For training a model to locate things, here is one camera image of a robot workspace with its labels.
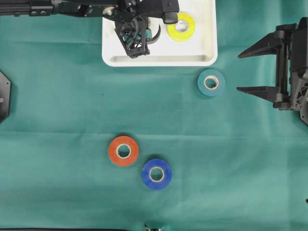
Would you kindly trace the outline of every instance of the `black mechanical part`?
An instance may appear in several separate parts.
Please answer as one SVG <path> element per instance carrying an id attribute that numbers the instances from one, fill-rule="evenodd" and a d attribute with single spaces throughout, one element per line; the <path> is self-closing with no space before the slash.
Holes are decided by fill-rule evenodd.
<path id="1" fill-rule="evenodd" d="M 266 35 L 239 58 L 274 54 L 276 60 L 275 87 L 237 88 L 273 103 L 279 110 L 299 111 L 300 119 L 308 125 L 308 18 L 298 24 L 282 25 Z M 290 93 L 288 92 L 288 60 L 291 60 Z"/>
<path id="2" fill-rule="evenodd" d="M 0 123 L 10 114 L 11 82 L 0 72 Z"/>
<path id="3" fill-rule="evenodd" d="M 148 55 L 148 44 L 159 39 L 148 36 L 148 18 L 165 24 L 178 22 L 178 0 L 0 0 L 0 15 L 105 17 L 115 22 L 115 31 L 131 58 Z"/>
<path id="4" fill-rule="evenodd" d="M 116 230 L 116 229 L 34 229 L 34 228 L 25 228 L 25 229 L 0 229 L 0 231 L 128 231 L 128 230 Z"/>
<path id="5" fill-rule="evenodd" d="M 145 227 L 145 231 L 164 231 L 164 229 L 162 228 L 151 229 L 146 224 L 144 224 L 144 227 Z"/>

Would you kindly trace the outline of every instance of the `table surface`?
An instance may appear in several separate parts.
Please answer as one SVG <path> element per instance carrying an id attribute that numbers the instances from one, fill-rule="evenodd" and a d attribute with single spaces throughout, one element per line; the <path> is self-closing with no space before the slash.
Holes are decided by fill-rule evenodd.
<path id="1" fill-rule="evenodd" d="M 237 55 L 277 25 L 298 23 L 306 0 L 217 0 L 222 95 L 204 98 L 202 67 L 112 68 L 100 18 L 0 18 L 0 69 L 12 81 L 0 125 L 0 227 L 307 230 L 308 127 L 296 112 L 236 91 L 274 85 L 275 58 Z M 120 134 L 137 162 L 113 165 Z M 160 157 L 171 184 L 140 173 Z"/>

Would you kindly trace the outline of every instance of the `blue tape roll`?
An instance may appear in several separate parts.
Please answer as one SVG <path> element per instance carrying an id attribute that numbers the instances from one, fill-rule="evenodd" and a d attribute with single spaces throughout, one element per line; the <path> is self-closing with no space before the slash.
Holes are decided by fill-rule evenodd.
<path id="1" fill-rule="evenodd" d="M 206 85 L 207 80 L 214 81 L 216 86 L 213 88 L 207 86 Z M 206 70 L 202 72 L 198 78 L 198 88 L 200 92 L 205 96 L 214 97 L 221 94 L 221 92 L 225 88 L 225 85 L 226 85 L 225 78 L 217 70 L 212 70 L 212 69 Z"/>
<path id="2" fill-rule="evenodd" d="M 151 179 L 150 173 L 154 168 L 160 168 L 163 171 L 163 178 L 159 181 Z M 167 187 L 172 179 L 170 165 L 161 159 L 153 159 L 147 162 L 142 169 L 141 178 L 143 183 L 152 190 L 161 190 Z"/>

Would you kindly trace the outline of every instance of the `yellow tape roll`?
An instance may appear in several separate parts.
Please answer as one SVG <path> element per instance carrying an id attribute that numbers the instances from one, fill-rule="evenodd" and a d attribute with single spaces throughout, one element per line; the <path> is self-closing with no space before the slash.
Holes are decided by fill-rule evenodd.
<path id="1" fill-rule="evenodd" d="M 179 13 L 179 22 L 168 25 L 168 34 L 176 42 L 188 41 L 196 31 L 194 19 L 187 13 Z"/>

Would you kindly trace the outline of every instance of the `black bracket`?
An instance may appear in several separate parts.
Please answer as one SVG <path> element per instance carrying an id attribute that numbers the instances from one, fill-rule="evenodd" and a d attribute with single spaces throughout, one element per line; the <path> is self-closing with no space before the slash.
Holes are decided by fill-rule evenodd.
<path id="1" fill-rule="evenodd" d="M 0 123 L 10 114 L 11 82 L 0 72 Z"/>

